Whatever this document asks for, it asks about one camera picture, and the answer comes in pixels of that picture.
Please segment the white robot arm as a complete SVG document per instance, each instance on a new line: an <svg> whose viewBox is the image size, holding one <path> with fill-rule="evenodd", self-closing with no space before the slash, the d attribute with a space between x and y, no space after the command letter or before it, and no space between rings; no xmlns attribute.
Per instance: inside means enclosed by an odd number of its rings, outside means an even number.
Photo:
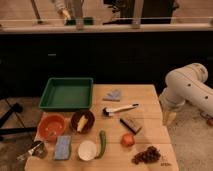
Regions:
<svg viewBox="0 0 213 171"><path fill-rule="evenodd" d="M159 95L165 126L175 119L186 101L213 118L213 88L205 85L207 79L208 71L200 63L174 69L166 75L166 87Z"/></svg>

